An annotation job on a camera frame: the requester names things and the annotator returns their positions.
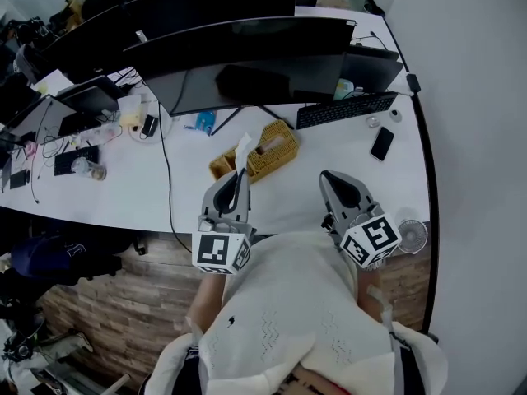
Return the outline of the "person's right forearm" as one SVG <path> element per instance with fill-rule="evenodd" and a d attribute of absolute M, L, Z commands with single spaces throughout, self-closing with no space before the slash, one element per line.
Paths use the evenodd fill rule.
<path fill-rule="evenodd" d="M 392 330 L 393 306 L 381 289 L 380 270 L 357 269 L 357 314 L 364 323 Z"/>

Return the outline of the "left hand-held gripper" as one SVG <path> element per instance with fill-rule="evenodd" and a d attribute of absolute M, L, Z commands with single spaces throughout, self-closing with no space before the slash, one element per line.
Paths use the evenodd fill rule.
<path fill-rule="evenodd" d="M 250 182 L 246 169 L 224 174 L 204 194 L 198 230 L 192 233 L 192 264 L 206 273 L 235 275 L 250 260 L 256 229 L 246 223 Z M 231 220 L 214 220 L 229 218 Z"/>

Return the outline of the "long black keyboard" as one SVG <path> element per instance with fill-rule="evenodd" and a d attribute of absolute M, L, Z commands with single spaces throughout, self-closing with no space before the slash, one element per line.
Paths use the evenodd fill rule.
<path fill-rule="evenodd" d="M 397 92 L 393 91 L 360 95 L 299 108 L 296 116 L 296 129 L 311 128 L 344 119 L 384 112 L 390 109 L 398 95 Z"/>

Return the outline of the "small dark monitor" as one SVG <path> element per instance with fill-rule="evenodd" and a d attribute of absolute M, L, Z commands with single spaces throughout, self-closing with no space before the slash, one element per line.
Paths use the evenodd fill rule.
<path fill-rule="evenodd" d="M 98 128 L 98 119 L 104 110 L 114 112 L 119 108 L 118 99 L 127 94 L 107 76 L 99 76 L 60 91 L 55 99 L 74 111 L 63 118 L 59 137 L 66 137 Z"/>

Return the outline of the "clear plastic cup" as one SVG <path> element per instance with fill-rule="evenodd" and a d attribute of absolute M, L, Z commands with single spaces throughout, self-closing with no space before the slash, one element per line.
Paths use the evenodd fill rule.
<path fill-rule="evenodd" d="M 106 168 L 103 165 L 90 161 L 85 157 L 76 158 L 72 163 L 71 171 L 74 174 L 98 181 L 102 181 L 106 177 Z"/>

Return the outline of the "small white desk fan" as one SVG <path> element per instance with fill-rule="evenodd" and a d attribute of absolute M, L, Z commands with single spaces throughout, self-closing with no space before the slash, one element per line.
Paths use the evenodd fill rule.
<path fill-rule="evenodd" d="M 417 254 L 427 244 L 428 230 L 418 212 L 410 207 L 400 208 L 395 222 L 401 234 L 399 249 L 406 254 Z"/>

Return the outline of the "white tissue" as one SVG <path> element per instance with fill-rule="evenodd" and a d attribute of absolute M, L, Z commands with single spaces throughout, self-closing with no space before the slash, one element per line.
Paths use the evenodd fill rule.
<path fill-rule="evenodd" d="M 236 159 L 236 198 L 244 192 L 244 188 L 248 183 L 248 173 L 246 169 L 248 154 L 252 151 L 253 137 L 246 132 L 240 139 L 238 146 L 235 150 Z"/>

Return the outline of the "blue plastic packet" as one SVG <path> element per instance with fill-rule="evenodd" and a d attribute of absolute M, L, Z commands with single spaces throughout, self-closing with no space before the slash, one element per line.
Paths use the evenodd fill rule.
<path fill-rule="evenodd" d="M 203 132 L 210 136 L 216 122 L 217 113 L 215 111 L 201 111 L 195 114 L 184 116 L 184 130 Z"/>

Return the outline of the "black smartphone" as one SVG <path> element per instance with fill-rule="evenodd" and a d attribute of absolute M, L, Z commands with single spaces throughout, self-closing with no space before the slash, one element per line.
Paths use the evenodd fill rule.
<path fill-rule="evenodd" d="M 370 149 L 370 155 L 382 162 L 394 140 L 394 134 L 386 127 L 381 127 Z"/>

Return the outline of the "dark blue jacket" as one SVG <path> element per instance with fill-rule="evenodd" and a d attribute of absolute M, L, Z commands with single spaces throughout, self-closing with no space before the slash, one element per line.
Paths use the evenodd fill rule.
<path fill-rule="evenodd" d="M 13 246 L 12 267 L 25 278 L 74 286 L 82 278 L 114 275 L 130 245 L 104 234 L 42 235 Z"/>

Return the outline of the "rear black monitor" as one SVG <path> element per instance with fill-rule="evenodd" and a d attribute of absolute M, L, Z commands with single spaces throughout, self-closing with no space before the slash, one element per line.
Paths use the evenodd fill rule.
<path fill-rule="evenodd" d="M 124 0 L 42 50 L 72 82 L 117 72 L 130 63 L 125 49 L 182 30 L 226 21 L 291 16 L 296 0 Z"/>

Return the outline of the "teal bottle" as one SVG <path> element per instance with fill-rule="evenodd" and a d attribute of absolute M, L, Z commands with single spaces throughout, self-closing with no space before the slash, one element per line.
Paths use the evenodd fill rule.
<path fill-rule="evenodd" d="M 335 89 L 333 99 L 345 100 L 364 95 L 366 92 L 361 86 L 355 86 L 351 81 L 340 78 Z"/>

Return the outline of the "woven wicker box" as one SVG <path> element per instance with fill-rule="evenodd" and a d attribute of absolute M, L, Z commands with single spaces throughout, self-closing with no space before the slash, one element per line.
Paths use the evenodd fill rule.
<path fill-rule="evenodd" d="M 209 171 L 215 180 L 236 169 L 236 149 L 212 160 Z M 299 142 L 283 120 L 274 121 L 263 128 L 259 144 L 248 154 L 246 170 L 251 184 L 268 176 L 296 158 Z"/>

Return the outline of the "person's cream knit sweater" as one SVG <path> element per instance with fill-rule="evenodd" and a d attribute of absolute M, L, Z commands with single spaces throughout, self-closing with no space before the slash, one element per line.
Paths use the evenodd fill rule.
<path fill-rule="evenodd" d="M 441 395 L 444 352 L 428 336 L 357 314 L 357 269 L 329 236 L 275 235 L 226 275 L 206 332 L 180 334 L 142 395 Z"/>

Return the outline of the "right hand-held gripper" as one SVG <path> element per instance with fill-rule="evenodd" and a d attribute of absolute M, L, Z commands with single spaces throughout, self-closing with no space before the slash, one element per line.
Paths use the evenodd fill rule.
<path fill-rule="evenodd" d="M 367 212 L 374 203 L 366 185 L 348 174 L 323 170 L 319 176 L 327 214 L 322 227 L 335 246 L 359 268 L 386 259 L 401 243 L 401 234 L 392 217 Z"/>

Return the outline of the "small black keyboard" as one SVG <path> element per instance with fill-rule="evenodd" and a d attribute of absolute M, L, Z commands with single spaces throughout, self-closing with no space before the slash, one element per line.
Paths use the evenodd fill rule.
<path fill-rule="evenodd" d="M 100 150 L 98 146 L 88 146 L 81 149 L 60 153 L 54 157 L 54 175 L 60 176 L 71 174 L 72 163 L 80 157 L 83 157 L 88 161 L 98 163 L 99 154 Z"/>

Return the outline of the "black laptop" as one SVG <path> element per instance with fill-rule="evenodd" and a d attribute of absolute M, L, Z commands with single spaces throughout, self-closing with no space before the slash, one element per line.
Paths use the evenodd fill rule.
<path fill-rule="evenodd" d="M 350 45 L 340 77 L 365 92 L 379 93 L 385 92 L 402 70 L 397 52 Z"/>

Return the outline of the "black office chair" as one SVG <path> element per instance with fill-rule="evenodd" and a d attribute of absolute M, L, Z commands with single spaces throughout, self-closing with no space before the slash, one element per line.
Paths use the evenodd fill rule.
<path fill-rule="evenodd" d="M 124 0 L 85 0 L 82 4 L 82 19 L 87 21 L 112 7 L 121 5 Z"/>

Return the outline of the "large curved black monitor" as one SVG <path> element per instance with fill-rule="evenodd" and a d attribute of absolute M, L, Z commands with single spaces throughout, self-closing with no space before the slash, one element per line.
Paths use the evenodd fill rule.
<path fill-rule="evenodd" d="M 169 116 L 330 102 L 355 21 L 282 16 L 175 32 L 124 50 Z"/>

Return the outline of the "beige box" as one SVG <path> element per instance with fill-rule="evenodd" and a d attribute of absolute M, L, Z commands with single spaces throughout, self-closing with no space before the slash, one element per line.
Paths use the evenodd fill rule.
<path fill-rule="evenodd" d="M 117 99 L 119 107 L 119 125 L 122 128 L 134 128 L 142 125 L 142 96 L 127 95 Z"/>

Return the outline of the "beige bag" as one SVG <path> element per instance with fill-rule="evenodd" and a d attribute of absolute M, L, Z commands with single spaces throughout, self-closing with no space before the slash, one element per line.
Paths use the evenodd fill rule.
<path fill-rule="evenodd" d="M 76 351 L 93 353 L 94 347 L 83 332 L 69 332 L 40 343 L 28 359 L 4 361 L 5 382 L 10 393 L 33 395 L 31 383 L 37 381 L 36 372 L 46 369 Z"/>

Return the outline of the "grey laptop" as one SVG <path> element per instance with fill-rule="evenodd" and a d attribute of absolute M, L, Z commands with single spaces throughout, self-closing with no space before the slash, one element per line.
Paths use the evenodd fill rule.
<path fill-rule="evenodd" d="M 4 127 L 0 142 L 21 146 L 25 142 L 43 144 L 46 137 L 58 139 L 62 121 L 75 113 L 75 109 L 47 95 Z"/>

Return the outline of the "person's left forearm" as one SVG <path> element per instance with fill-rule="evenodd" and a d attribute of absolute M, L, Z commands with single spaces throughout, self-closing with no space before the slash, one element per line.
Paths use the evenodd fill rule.
<path fill-rule="evenodd" d="M 225 285 L 226 275 L 206 273 L 203 276 L 185 316 L 182 334 L 190 333 L 194 328 L 206 332 L 211 327 L 222 309 Z"/>

